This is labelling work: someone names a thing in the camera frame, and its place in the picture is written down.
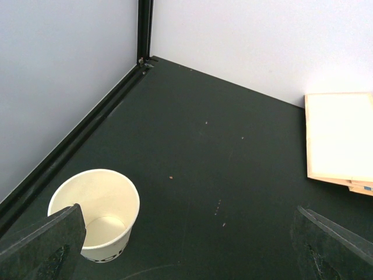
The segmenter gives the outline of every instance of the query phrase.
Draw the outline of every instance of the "dark green table surface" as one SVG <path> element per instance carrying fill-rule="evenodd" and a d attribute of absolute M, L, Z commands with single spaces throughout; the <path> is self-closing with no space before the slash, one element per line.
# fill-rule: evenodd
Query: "dark green table surface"
<path fill-rule="evenodd" d="M 138 219 L 119 258 L 80 257 L 74 279 L 300 279 L 297 205 L 373 241 L 372 197 L 307 179 L 304 119 L 301 108 L 160 59 L 9 233 L 46 216 L 71 176 L 113 169 L 136 185 Z"/>

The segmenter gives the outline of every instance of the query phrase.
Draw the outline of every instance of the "white paper cup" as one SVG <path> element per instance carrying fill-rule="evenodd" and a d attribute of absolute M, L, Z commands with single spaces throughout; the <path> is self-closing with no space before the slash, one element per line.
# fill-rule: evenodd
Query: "white paper cup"
<path fill-rule="evenodd" d="M 81 254 L 95 263 L 117 258 L 139 213 L 140 198 L 134 184 L 112 170 L 84 171 L 56 190 L 48 216 L 75 203 L 82 209 L 87 230 Z"/>

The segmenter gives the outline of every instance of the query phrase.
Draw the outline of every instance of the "white panel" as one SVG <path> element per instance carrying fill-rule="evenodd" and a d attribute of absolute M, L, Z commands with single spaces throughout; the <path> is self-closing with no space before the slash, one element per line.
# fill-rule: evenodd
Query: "white panel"
<path fill-rule="evenodd" d="M 372 1 L 155 0 L 152 55 L 277 99 L 373 90 Z"/>
<path fill-rule="evenodd" d="M 137 8 L 1 1 L 0 201 L 136 64 Z"/>

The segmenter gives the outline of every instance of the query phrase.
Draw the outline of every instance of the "cup rim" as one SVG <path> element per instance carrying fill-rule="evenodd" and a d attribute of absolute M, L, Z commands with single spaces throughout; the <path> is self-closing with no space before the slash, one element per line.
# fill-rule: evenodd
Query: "cup rim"
<path fill-rule="evenodd" d="M 132 229 L 132 226 L 133 224 L 135 223 L 138 215 L 139 215 L 139 210 L 140 210 L 140 196 L 139 196 L 139 193 L 135 187 L 135 185 L 133 184 L 133 182 L 127 178 L 126 176 L 124 176 L 123 174 L 117 172 L 117 171 L 114 171 L 114 170 L 110 170 L 110 169 L 90 169 L 90 170 L 86 170 L 86 171 L 83 171 L 83 172 L 80 172 L 74 176 L 72 176 L 71 178 L 67 179 L 67 181 L 63 182 L 62 185 L 60 185 L 58 187 L 58 189 L 56 190 L 56 192 L 54 192 L 51 200 L 49 201 L 49 206 L 48 206 L 48 216 L 51 215 L 51 208 L 52 208 L 52 203 L 54 202 L 54 199 L 55 197 L 57 196 L 57 194 L 62 190 L 62 188 L 67 185 L 70 181 L 72 181 L 73 179 L 79 177 L 79 176 L 82 176 L 86 173 L 95 173 L 95 172 L 109 172 L 109 173 L 113 173 L 113 174 L 116 174 L 116 175 L 120 175 L 121 177 L 123 177 L 128 183 L 129 185 L 131 186 L 131 188 L 134 190 L 135 192 L 135 196 L 136 196 L 136 200 L 138 202 L 138 207 L 137 207 L 137 210 L 136 210 L 136 215 L 133 219 L 133 221 L 131 222 L 131 224 L 125 229 L 124 232 L 122 232 L 119 236 L 117 236 L 116 238 L 110 240 L 109 242 L 106 242 L 104 244 L 100 244 L 100 245 L 96 245 L 96 246 L 83 246 L 82 247 L 82 250 L 94 250 L 94 249 L 100 249 L 100 248 L 103 248 L 103 247 L 107 247 L 109 245 L 112 245 L 114 243 L 116 243 L 117 241 L 119 241 L 120 239 L 122 239 L 131 229 Z"/>

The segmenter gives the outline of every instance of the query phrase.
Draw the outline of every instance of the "black aluminum frame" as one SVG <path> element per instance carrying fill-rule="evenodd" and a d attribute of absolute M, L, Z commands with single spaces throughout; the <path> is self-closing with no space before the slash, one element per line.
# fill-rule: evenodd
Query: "black aluminum frame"
<path fill-rule="evenodd" d="M 138 51 L 136 66 L 103 98 L 101 102 L 62 140 L 62 142 L 1 202 L 0 238 L 30 206 L 50 180 L 83 145 L 89 136 L 119 105 L 151 68 L 150 59 L 153 0 L 139 0 Z"/>

